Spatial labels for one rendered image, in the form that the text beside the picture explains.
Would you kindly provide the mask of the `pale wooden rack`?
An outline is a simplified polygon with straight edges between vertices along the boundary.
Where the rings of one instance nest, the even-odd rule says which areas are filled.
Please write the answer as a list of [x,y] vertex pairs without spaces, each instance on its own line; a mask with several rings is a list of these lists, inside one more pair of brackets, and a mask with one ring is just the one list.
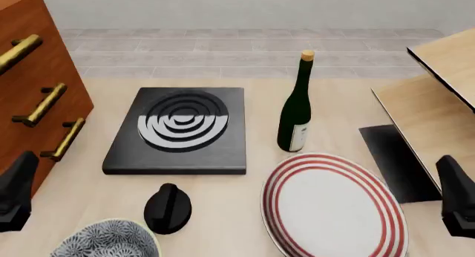
[[407,52],[425,74],[373,89],[392,123],[359,131],[399,203],[440,201],[442,156],[475,180],[475,28]]

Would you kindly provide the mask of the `orange-brown wooden cabinet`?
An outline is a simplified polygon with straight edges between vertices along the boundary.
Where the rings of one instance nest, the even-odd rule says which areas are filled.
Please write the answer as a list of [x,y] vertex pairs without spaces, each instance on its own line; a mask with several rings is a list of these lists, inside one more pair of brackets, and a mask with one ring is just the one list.
[[[39,159],[31,192],[35,193],[58,163],[40,157],[54,151],[69,131],[62,123],[87,118],[94,105],[44,0],[0,0],[0,56],[13,40],[32,34],[42,45],[0,76],[0,174],[20,154]],[[28,115],[45,98],[42,87],[66,84],[67,91],[35,127],[13,123],[12,116]]]

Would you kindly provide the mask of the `flat black stove plate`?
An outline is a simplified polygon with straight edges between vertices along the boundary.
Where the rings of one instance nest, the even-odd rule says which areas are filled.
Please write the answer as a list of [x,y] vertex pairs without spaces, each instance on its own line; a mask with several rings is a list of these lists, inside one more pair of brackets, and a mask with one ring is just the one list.
[[244,89],[142,87],[102,164],[107,175],[244,175]]

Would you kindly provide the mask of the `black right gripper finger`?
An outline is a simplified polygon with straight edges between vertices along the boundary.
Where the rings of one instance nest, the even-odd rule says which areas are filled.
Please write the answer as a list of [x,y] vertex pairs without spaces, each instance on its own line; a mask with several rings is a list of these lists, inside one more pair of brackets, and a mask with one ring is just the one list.
[[475,182],[456,160],[444,155],[436,162],[436,169],[442,190],[442,209],[475,209]]

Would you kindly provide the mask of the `dark green wine bottle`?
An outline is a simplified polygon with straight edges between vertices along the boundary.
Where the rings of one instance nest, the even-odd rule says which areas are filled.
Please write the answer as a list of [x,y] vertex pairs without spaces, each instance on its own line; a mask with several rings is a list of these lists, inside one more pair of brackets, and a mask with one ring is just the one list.
[[314,51],[301,52],[295,86],[281,112],[277,143],[285,152],[299,152],[306,142],[311,120],[308,87],[314,57]]

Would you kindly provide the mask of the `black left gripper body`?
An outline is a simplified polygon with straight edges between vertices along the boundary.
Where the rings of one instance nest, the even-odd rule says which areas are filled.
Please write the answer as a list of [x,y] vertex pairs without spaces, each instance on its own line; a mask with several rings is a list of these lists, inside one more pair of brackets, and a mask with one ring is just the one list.
[[15,206],[9,212],[0,212],[0,232],[18,232],[22,230],[31,214],[27,206]]

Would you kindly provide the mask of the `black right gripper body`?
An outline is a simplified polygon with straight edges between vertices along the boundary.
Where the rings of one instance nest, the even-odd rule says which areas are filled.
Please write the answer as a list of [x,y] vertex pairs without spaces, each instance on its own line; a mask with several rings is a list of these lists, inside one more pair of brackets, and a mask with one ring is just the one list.
[[442,212],[442,221],[451,236],[475,238],[475,209]]

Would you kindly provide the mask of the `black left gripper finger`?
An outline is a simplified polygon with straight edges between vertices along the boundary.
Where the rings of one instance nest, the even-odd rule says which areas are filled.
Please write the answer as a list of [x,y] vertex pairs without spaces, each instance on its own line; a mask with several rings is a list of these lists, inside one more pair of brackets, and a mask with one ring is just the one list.
[[38,163],[38,157],[26,151],[0,175],[0,210],[12,210],[18,205],[31,208],[31,189]]

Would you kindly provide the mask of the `white plate with red rings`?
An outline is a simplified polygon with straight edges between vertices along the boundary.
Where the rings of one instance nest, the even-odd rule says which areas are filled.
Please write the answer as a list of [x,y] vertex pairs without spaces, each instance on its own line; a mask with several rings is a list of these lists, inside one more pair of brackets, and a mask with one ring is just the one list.
[[372,172],[332,154],[297,154],[264,181],[261,214],[285,257],[406,257],[403,210]]

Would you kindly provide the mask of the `round black stove knob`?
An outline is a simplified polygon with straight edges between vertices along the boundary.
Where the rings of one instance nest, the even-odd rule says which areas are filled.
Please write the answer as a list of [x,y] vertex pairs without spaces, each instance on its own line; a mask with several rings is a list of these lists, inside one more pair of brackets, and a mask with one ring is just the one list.
[[181,230],[191,217],[189,196],[172,183],[164,183],[151,196],[144,209],[144,220],[156,234],[168,235]]

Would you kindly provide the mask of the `blue-white patterned bowl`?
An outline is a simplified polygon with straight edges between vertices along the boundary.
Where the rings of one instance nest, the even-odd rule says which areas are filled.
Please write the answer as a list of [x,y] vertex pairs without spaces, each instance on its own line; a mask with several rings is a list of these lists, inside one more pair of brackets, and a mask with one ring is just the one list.
[[50,257],[163,257],[158,240],[141,223],[108,218],[68,236]]

